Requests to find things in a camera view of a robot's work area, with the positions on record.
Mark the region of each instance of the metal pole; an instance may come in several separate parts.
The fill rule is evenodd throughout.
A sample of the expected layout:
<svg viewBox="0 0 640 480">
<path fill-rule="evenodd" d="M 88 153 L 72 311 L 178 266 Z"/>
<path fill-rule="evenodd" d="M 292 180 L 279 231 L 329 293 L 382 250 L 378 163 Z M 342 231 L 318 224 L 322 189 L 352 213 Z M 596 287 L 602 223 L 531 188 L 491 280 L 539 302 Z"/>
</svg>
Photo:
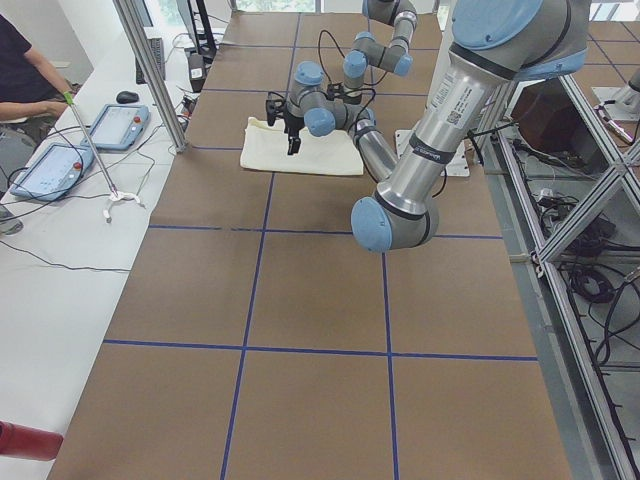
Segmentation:
<svg viewBox="0 0 640 480">
<path fill-rule="evenodd" d="M 162 121 L 171 136 L 176 152 L 183 152 L 187 148 L 184 132 L 176 117 L 164 80 L 153 60 L 153 54 L 147 42 L 147 36 L 142 26 L 140 14 L 136 10 L 133 0 L 113 0 L 113 4 L 116 7 L 124 31 L 129 38 L 131 48 L 133 48 L 140 68 L 144 73 Z"/>
<path fill-rule="evenodd" d="M 93 152 L 93 156 L 95 157 L 96 162 L 98 162 L 98 165 L 100 166 L 100 170 L 102 171 L 102 174 L 104 175 L 104 178 L 107 181 L 107 185 L 109 185 L 109 190 L 111 190 L 111 193 L 113 195 L 118 195 L 118 187 L 116 187 L 116 184 L 113 182 L 111 175 L 109 175 L 109 170 L 107 170 L 106 165 L 102 161 L 100 152 L 98 152 L 98 149 L 96 148 L 96 144 L 93 143 L 93 140 L 91 139 L 91 135 L 89 134 L 89 130 L 87 130 L 87 127 L 84 126 L 84 121 L 82 120 L 82 117 L 80 116 L 80 113 L 78 112 L 78 109 L 76 108 L 75 103 L 73 103 L 73 99 L 71 98 L 71 95 L 65 94 L 65 97 L 67 99 L 67 104 L 69 105 L 69 107 L 71 108 L 71 111 L 73 112 L 73 115 L 76 117 L 76 123 L 80 125 L 80 129 L 84 134 L 84 138 L 87 140 L 87 143 L 89 144 L 89 147 Z"/>
</svg>

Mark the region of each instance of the towel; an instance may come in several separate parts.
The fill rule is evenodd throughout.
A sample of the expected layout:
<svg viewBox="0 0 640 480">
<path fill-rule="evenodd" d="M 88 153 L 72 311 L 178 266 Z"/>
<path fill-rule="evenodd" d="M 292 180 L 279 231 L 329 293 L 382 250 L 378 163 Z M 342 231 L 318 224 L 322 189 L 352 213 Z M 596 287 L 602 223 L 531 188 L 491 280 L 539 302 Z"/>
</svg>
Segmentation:
<svg viewBox="0 0 640 480">
<path fill-rule="evenodd" d="M 287 155 L 288 140 L 284 120 L 273 127 L 249 117 L 240 165 L 253 170 L 314 173 L 319 175 L 362 175 L 358 150 L 346 132 L 334 131 L 316 138 L 308 129 L 300 131 L 300 153 Z"/>
</svg>

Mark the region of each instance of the metal rack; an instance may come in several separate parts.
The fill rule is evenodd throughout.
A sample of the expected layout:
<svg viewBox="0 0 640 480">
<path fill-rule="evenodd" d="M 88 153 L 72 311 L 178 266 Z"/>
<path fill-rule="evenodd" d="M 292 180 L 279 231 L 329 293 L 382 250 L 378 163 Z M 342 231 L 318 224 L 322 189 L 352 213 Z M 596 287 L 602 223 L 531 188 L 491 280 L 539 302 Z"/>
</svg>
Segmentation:
<svg viewBox="0 0 640 480">
<path fill-rule="evenodd" d="M 581 318 L 577 318 L 574 313 L 566 280 L 558 265 L 567 248 L 591 222 L 601 215 L 612 199 L 615 198 L 618 202 L 620 199 L 629 202 L 631 208 L 627 209 L 626 215 L 635 214 L 640 218 L 640 181 L 634 169 L 631 168 L 631 165 L 637 165 L 640 161 L 640 144 L 636 144 L 623 154 L 602 126 L 573 77 L 563 77 L 561 83 L 604 154 L 608 167 L 599 178 L 586 185 L 586 194 L 548 238 L 542 231 L 530 191 L 525 179 L 522 178 L 518 160 L 513 155 L 511 144 L 504 132 L 498 132 L 494 137 L 493 146 L 508 169 L 508 177 L 514 192 L 512 196 L 515 197 L 512 201 L 517 202 L 518 216 L 528 230 L 526 233 L 533 246 L 531 257 L 539 282 L 550 289 L 561 319 L 563 336 L 570 344 L 572 358 L 565 360 L 576 368 L 578 380 L 587 392 L 589 406 L 598 427 L 597 432 L 590 431 L 587 435 L 599 436 L 605 445 L 611 471 L 615 472 L 616 477 L 632 480 L 638 478 L 637 464 L 640 464 L 640 447 L 635 441 L 636 433 L 640 432 L 640 415 L 638 415 L 640 409 L 635 407 L 638 397 L 633 393 L 637 385 L 637 394 L 640 394 L 640 352 L 627 352 L 624 358 L 608 363 L 606 368 L 595 366 L 593 352 L 588 344 L 588 339 L 591 337 L 588 336 L 589 332 L 585 333 Z M 490 129 L 502 117 L 505 104 L 514 90 L 513 84 L 505 85 L 500 89 L 494 97 L 497 101 L 484 114 L 479 131 Z M 489 143 L 485 142 L 485 150 L 488 146 Z M 627 272 L 640 265 L 638 254 L 620 257 L 611 255 L 600 260 L 616 265 L 622 264 L 622 268 Z M 610 476 L 604 474 L 603 478 L 610 478 Z"/>
</svg>

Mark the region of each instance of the window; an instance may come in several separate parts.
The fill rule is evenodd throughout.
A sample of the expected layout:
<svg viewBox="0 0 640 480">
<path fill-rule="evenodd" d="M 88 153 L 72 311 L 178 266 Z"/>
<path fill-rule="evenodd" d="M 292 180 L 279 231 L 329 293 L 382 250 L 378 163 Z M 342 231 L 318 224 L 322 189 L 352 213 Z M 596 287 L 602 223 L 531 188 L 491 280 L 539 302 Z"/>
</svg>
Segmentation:
<svg viewBox="0 0 640 480">
<path fill-rule="evenodd" d="M 237 0 L 239 10 L 248 12 L 315 12 L 317 0 Z"/>
</svg>

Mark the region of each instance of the table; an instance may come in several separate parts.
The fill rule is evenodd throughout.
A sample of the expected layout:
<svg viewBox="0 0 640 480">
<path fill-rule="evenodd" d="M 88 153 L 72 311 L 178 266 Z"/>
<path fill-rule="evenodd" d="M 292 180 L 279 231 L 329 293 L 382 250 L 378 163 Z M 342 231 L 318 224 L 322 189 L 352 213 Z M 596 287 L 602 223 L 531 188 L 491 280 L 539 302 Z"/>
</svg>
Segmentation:
<svg viewBox="0 0 640 480">
<path fill-rule="evenodd" d="M 348 49 L 368 27 L 390 37 L 360 15 L 234 14 L 51 480 L 570 478 L 479 167 L 450 179 L 429 245 L 377 255 L 349 226 L 369 178 L 239 166 L 247 117 L 319 31 Z M 389 141 L 440 40 L 421 16 L 413 73 L 378 87 Z"/>
<path fill-rule="evenodd" d="M 148 36 L 160 36 L 149 30 Z M 165 57 L 172 49 L 174 34 L 167 34 Z M 174 51 L 166 64 L 167 88 L 174 105 L 189 89 L 187 62 L 181 51 Z M 149 106 L 148 127 L 136 146 L 147 140 L 161 124 L 146 85 L 134 81 L 134 57 L 123 34 L 99 63 L 76 97 L 86 122 L 91 122 L 105 103 L 115 103 L 121 90 L 139 93 L 140 102 Z M 72 126 L 75 119 L 66 111 L 59 129 Z M 73 143 L 79 133 L 66 133 Z M 36 151 L 42 151 L 47 140 Z M 146 208 L 133 203 L 112 209 L 113 221 L 102 217 L 106 197 L 69 198 L 22 218 L 24 229 L 12 237 L 0 237 L 17 248 L 29 250 L 49 261 L 70 266 L 130 269 L 146 231 L 174 158 L 171 141 L 163 128 L 157 129 L 142 153 L 104 154 L 116 185 L 124 191 L 137 191 Z M 98 172 L 96 164 L 86 175 Z M 101 174 L 93 175 L 71 192 L 94 196 L 109 193 Z M 18 200 L 3 198 L 8 204 Z M 38 206 L 21 202 L 9 206 L 16 214 L 26 214 Z M 0 412 L 5 421 L 65 432 L 91 365 L 102 342 L 118 298 L 127 280 L 126 273 L 69 271 L 52 268 L 24 253 L 0 245 L 0 290 L 3 311 L 0 317 Z M 39 480 L 46 477 L 52 462 L 31 462 L 0 457 L 0 477 Z"/>
</svg>

